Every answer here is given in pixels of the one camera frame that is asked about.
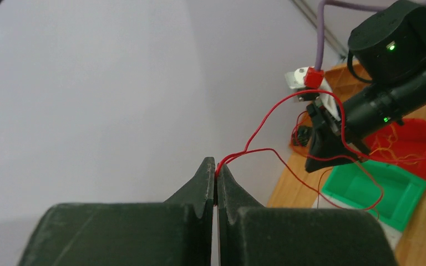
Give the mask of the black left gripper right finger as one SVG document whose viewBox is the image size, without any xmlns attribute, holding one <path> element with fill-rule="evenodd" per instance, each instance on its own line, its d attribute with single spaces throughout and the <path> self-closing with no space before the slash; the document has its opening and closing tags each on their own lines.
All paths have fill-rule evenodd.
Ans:
<svg viewBox="0 0 426 266">
<path fill-rule="evenodd" d="M 267 208 L 222 166 L 217 184 L 221 265 L 397 265 L 367 212 Z"/>
</svg>

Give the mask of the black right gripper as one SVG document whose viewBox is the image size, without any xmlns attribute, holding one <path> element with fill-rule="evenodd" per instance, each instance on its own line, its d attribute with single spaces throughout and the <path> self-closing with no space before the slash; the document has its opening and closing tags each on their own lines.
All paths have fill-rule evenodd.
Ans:
<svg viewBox="0 0 426 266">
<path fill-rule="evenodd" d="M 343 102 L 331 100 L 325 105 L 320 99 L 311 101 L 305 108 L 311 121 L 311 140 L 305 162 L 308 173 L 326 167 L 345 165 L 359 161 L 358 155 L 346 149 L 341 137 L 346 130 L 346 113 Z"/>
</svg>

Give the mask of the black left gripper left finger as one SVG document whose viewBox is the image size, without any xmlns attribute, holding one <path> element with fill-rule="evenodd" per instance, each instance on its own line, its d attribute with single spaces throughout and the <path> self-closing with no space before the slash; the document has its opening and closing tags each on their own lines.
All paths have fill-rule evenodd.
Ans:
<svg viewBox="0 0 426 266">
<path fill-rule="evenodd" d="M 19 265 L 210 265 L 214 173 L 205 158 L 164 202 L 53 205 Z"/>
</svg>

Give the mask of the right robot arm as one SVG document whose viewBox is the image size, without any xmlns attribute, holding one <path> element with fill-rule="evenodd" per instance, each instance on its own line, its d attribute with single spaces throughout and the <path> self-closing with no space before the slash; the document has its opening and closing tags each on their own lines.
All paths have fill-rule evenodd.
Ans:
<svg viewBox="0 0 426 266">
<path fill-rule="evenodd" d="M 305 77 L 312 135 L 305 163 L 307 172 L 367 159 L 364 139 L 386 125 L 426 105 L 426 3 L 396 1 L 372 7 L 372 16 L 351 31 L 347 69 L 357 59 L 368 74 L 365 88 L 346 101 L 335 95 L 329 109 L 317 91 L 323 81 L 321 63 Z"/>
</svg>

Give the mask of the white plastic bin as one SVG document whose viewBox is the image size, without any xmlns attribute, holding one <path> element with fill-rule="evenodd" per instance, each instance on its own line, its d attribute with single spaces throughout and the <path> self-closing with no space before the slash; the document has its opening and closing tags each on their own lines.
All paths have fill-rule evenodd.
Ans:
<svg viewBox="0 0 426 266">
<path fill-rule="evenodd" d="M 334 203 L 335 205 L 338 205 L 340 207 L 346 208 L 346 209 L 353 209 L 353 207 L 335 199 L 332 197 L 328 198 L 332 203 Z M 315 199 L 313 205 L 311 206 L 312 208 L 336 208 L 338 209 L 338 207 L 334 206 L 333 204 L 329 203 L 328 201 L 326 201 L 322 196 L 317 196 L 317 198 Z M 378 222 L 380 223 L 382 230 L 385 234 L 385 237 L 392 249 L 392 251 L 395 252 L 399 241 L 401 240 L 402 236 L 403 236 L 403 232 L 387 225 L 386 223 L 384 223 L 382 221 L 382 216 L 379 216 L 379 220 Z"/>
</svg>

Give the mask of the wooden compartment tray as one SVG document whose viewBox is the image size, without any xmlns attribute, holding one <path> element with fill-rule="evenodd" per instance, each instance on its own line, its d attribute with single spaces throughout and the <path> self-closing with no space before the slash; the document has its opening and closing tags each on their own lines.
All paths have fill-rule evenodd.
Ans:
<svg viewBox="0 0 426 266">
<path fill-rule="evenodd" d="M 353 63 L 353 66 L 359 76 L 364 78 L 369 77 L 359 63 Z M 333 93 L 340 98 L 341 102 L 348 100 L 351 96 L 362 91 L 366 86 L 365 83 L 358 81 L 352 76 L 344 64 L 335 66 L 333 69 L 326 71 L 324 77 L 329 83 Z M 297 133 L 298 135 L 292 133 L 290 147 L 302 147 L 303 151 L 308 151 L 311 140 L 311 121 L 306 111 L 304 117 L 298 118 L 298 124 L 299 123 L 302 123 L 298 127 L 299 133 Z M 377 142 L 375 142 L 375 137 L 373 135 L 364 138 L 362 143 L 365 144 L 369 150 L 373 150 L 377 147 Z"/>
</svg>

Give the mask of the green plastic bin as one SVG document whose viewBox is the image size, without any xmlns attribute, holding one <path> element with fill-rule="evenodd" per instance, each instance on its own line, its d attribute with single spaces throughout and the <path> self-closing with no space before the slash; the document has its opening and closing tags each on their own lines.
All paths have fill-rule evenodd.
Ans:
<svg viewBox="0 0 426 266">
<path fill-rule="evenodd" d="M 381 201 L 369 213 L 402 232 L 426 190 L 426 181 L 394 165 L 366 161 L 333 168 L 321 192 L 354 208 L 367 208 Z"/>
</svg>

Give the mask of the red plastic bin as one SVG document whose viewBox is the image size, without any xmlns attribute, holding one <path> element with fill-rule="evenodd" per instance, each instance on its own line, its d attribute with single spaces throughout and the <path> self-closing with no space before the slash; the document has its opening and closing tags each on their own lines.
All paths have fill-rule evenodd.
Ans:
<svg viewBox="0 0 426 266">
<path fill-rule="evenodd" d="M 371 134 L 377 147 L 370 150 L 370 157 L 377 160 L 398 160 L 397 166 L 426 180 L 426 121 L 403 119 Z"/>
</svg>

